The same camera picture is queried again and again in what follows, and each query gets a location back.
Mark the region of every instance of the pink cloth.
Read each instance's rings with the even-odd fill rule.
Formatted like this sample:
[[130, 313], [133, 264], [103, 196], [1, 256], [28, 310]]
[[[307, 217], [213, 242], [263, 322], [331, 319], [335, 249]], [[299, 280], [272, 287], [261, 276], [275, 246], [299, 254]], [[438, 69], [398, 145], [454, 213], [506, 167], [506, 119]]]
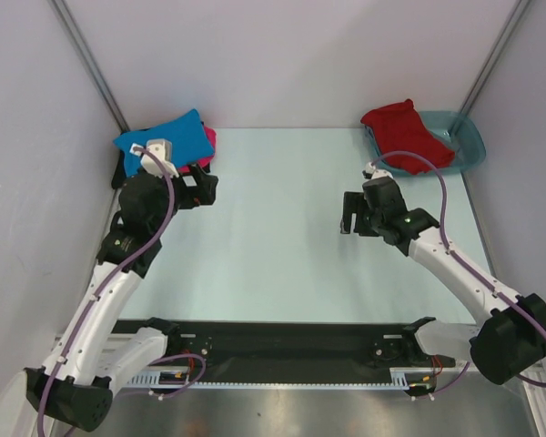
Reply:
[[[215, 153], [217, 153], [217, 132], [215, 132], [214, 129], [211, 129], [210, 127], [204, 126], [204, 133], [207, 134], [207, 138], [208, 138], [208, 141], [210, 142], [210, 146], [212, 146], [212, 148], [214, 148], [215, 150]], [[210, 161], [212, 161], [212, 158], [214, 157], [215, 157], [215, 154], [213, 153], [210, 157], [199, 159], [198, 164], [200, 164], [200, 166], [204, 168], [210, 163]], [[179, 168], [178, 171], [180, 173], [190, 172], [187, 166], [183, 166]]]

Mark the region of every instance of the plastic tray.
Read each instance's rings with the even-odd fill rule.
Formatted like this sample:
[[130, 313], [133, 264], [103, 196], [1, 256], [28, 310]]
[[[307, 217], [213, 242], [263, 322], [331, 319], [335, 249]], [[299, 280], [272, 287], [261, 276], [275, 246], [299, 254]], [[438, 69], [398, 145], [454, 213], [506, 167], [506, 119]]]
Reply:
[[[421, 111], [419, 115], [428, 131], [455, 152], [455, 159], [449, 167], [441, 168], [441, 173], [460, 173], [483, 162], [485, 146], [480, 132], [468, 117], [452, 111]], [[365, 126], [365, 131], [370, 142], [370, 153], [377, 158], [381, 153], [376, 138], [370, 127]], [[408, 171], [391, 167], [384, 161], [378, 163], [377, 167], [384, 168], [392, 174], [413, 176]], [[430, 174], [432, 172], [420, 173], [417, 176]]]

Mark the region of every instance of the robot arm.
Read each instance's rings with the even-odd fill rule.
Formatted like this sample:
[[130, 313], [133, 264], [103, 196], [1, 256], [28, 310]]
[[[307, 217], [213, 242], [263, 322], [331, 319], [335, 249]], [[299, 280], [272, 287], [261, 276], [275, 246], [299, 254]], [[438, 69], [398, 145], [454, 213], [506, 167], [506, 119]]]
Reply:
[[[121, 310], [161, 249], [157, 233], [167, 225], [170, 210], [167, 182], [158, 165], [171, 176], [172, 216], [179, 209], [212, 205], [218, 179], [190, 165], [196, 185], [187, 186], [170, 162], [171, 145], [152, 140], [142, 158], [143, 171], [126, 180], [119, 195], [120, 210], [97, 254], [89, 288], [65, 334], [40, 369], [25, 369], [26, 398], [39, 411], [49, 391], [45, 414], [85, 431], [106, 417], [119, 390], [150, 362], [180, 353], [176, 323], [148, 320], [130, 341], [111, 356], [103, 349]], [[46, 386], [51, 380], [50, 389]]]
[[[544, 301], [535, 294], [522, 297], [477, 266], [452, 241], [446, 245], [439, 222], [424, 209], [409, 211], [388, 171], [368, 166], [364, 175], [369, 181], [363, 184], [362, 193], [344, 194], [341, 232], [350, 233], [351, 216], [356, 214], [354, 232], [383, 237], [387, 244], [428, 269], [476, 321], [477, 326], [470, 326], [433, 318], [419, 320], [410, 328], [420, 349], [428, 355], [472, 361], [481, 374], [496, 384], [503, 384], [546, 357], [546, 341], [499, 299], [498, 293], [517, 302], [546, 330]], [[489, 290], [483, 281], [492, 283], [494, 290]]]

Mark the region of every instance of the blue cloth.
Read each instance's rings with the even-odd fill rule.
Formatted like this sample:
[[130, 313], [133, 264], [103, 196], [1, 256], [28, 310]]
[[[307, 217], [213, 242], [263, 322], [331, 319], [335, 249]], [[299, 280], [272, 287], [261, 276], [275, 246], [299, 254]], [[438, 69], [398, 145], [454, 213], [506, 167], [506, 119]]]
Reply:
[[215, 151], [204, 133], [200, 114], [195, 109], [176, 120], [147, 130], [126, 132], [113, 140], [126, 155], [124, 169], [126, 176], [134, 176], [141, 167], [141, 158], [129, 153], [132, 144], [145, 146], [150, 139], [167, 139], [172, 143], [172, 163], [176, 168], [214, 155]]

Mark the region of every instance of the white table surface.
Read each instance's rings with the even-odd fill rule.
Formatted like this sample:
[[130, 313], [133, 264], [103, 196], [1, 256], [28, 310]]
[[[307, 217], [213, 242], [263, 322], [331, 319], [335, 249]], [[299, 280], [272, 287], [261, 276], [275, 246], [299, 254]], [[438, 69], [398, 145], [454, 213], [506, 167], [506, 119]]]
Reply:
[[[413, 322], [471, 315], [428, 271], [378, 238], [341, 235], [361, 191], [361, 129], [219, 129], [211, 207], [180, 211], [121, 319]], [[436, 178], [397, 178], [409, 208], [440, 214]], [[481, 266], [460, 175], [446, 177], [448, 233]]]

